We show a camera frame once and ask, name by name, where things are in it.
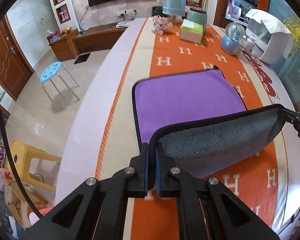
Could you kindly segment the purple and grey towel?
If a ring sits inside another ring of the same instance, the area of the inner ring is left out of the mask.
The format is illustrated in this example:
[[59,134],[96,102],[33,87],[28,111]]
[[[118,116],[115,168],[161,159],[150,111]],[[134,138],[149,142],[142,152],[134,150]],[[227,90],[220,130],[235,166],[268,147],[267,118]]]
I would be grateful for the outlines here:
[[140,80],[132,104],[138,143],[148,145],[149,183],[159,144],[178,167],[204,178],[264,149],[285,124],[280,104],[248,110],[216,66]]

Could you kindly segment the white countertop appliance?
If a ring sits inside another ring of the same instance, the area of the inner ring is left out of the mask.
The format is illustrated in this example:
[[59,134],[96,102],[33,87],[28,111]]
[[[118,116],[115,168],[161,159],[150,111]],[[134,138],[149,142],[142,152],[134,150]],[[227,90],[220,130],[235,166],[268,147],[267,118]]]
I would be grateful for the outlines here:
[[292,34],[273,33],[270,34],[264,25],[254,33],[246,28],[246,34],[250,39],[255,40],[252,54],[260,61],[273,65],[281,58],[287,59],[293,48],[294,38]]

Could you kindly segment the white medicine bottle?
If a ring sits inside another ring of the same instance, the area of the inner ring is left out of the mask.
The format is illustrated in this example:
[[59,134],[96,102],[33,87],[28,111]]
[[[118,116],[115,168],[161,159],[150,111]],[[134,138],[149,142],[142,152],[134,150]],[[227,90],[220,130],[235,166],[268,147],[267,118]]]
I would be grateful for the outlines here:
[[254,48],[254,45],[255,45],[255,40],[246,38],[244,40],[244,42],[242,43],[243,51],[246,52],[247,54],[251,54],[251,52]]

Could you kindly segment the gold hanging knot ornament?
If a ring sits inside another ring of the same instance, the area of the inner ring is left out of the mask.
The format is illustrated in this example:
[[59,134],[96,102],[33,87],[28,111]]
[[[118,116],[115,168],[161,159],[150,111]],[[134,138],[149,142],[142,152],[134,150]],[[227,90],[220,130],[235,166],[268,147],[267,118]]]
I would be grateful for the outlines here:
[[293,35],[293,50],[300,50],[300,19],[296,15],[290,15],[283,22]]

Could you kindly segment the white cloth on appliance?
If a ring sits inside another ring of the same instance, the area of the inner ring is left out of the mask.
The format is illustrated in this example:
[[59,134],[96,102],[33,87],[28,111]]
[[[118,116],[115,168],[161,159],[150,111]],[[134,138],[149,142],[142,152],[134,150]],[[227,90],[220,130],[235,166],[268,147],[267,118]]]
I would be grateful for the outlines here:
[[279,32],[285,34],[292,33],[278,18],[266,11],[251,9],[245,16],[249,19],[248,29],[254,33],[257,33],[261,29],[261,25],[264,25],[270,34]]

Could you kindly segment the green tissue pack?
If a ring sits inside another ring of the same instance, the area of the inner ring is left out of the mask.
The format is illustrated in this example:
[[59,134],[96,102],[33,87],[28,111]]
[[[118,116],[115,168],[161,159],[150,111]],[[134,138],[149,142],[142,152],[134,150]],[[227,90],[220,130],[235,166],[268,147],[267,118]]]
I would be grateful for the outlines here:
[[203,33],[204,27],[202,24],[184,19],[180,26],[179,37],[184,41],[202,44]]

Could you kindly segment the teal jar with lid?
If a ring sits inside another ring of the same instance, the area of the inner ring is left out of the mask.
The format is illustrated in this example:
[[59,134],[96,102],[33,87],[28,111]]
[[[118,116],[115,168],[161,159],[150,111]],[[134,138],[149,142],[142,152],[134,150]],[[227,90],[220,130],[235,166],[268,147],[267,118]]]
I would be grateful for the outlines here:
[[204,28],[207,24],[207,14],[205,11],[196,9],[196,8],[190,8],[187,13],[187,19],[189,21],[201,24]]

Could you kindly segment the black floor scale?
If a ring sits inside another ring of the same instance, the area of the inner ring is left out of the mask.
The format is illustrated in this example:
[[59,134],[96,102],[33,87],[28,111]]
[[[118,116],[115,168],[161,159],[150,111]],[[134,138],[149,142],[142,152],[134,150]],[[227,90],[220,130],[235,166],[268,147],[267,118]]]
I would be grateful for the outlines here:
[[79,63],[86,62],[87,59],[89,59],[89,56],[90,56],[90,53],[79,55],[77,57],[77,59],[74,61],[74,64],[79,64]]

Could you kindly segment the orange H-pattern table runner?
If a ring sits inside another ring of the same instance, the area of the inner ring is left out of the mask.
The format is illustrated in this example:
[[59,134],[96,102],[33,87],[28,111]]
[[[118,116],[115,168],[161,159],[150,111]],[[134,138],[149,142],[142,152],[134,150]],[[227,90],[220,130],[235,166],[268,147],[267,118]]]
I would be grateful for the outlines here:
[[100,144],[94,239],[123,238],[130,199],[137,239],[277,239],[212,174],[273,146],[281,106],[247,110],[215,66],[150,77],[158,36],[139,23]]

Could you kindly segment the pink block toy figure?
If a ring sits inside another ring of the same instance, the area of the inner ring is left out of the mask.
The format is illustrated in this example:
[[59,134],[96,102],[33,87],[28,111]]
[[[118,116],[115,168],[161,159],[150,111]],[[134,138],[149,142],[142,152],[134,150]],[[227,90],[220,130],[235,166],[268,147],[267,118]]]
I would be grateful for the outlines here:
[[170,33],[173,28],[173,24],[165,17],[153,16],[153,27],[152,33],[158,35],[164,35],[165,33]]

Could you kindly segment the wooden tv cabinet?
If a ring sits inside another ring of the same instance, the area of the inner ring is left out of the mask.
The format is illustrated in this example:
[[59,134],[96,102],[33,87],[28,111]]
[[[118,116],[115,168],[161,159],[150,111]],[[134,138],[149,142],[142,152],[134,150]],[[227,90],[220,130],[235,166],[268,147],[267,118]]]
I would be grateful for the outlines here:
[[81,54],[111,49],[126,29],[105,25],[93,27],[83,34],[75,29],[50,44],[50,47],[59,61],[67,61]]

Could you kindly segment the brown wooden door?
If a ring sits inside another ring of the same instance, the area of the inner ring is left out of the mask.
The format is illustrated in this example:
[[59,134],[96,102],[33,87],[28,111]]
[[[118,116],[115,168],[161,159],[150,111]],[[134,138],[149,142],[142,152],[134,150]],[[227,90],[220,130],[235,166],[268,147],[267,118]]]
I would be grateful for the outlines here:
[[33,73],[5,15],[0,21],[0,85],[15,101]]

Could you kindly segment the red tissue box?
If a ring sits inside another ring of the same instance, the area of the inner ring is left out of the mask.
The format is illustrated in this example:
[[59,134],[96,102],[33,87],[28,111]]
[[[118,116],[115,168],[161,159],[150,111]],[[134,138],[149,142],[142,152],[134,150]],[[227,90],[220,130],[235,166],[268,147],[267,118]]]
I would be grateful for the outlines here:
[[60,39],[60,33],[58,31],[52,32],[50,29],[47,30],[47,40],[49,44],[52,44],[56,42],[58,39]]

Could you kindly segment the white set-top box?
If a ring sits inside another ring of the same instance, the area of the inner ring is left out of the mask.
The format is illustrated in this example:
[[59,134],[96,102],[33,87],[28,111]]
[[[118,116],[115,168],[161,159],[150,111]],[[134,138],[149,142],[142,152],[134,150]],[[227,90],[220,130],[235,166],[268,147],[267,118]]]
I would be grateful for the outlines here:
[[120,21],[115,25],[116,29],[128,28],[132,21]]

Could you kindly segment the white wall shelf unit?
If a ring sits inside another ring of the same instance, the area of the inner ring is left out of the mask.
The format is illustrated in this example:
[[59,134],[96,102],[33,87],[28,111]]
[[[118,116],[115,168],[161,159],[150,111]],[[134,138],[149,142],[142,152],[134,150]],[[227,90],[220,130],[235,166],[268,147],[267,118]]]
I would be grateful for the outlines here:
[[71,0],[50,0],[50,3],[60,31],[66,27],[79,30]]

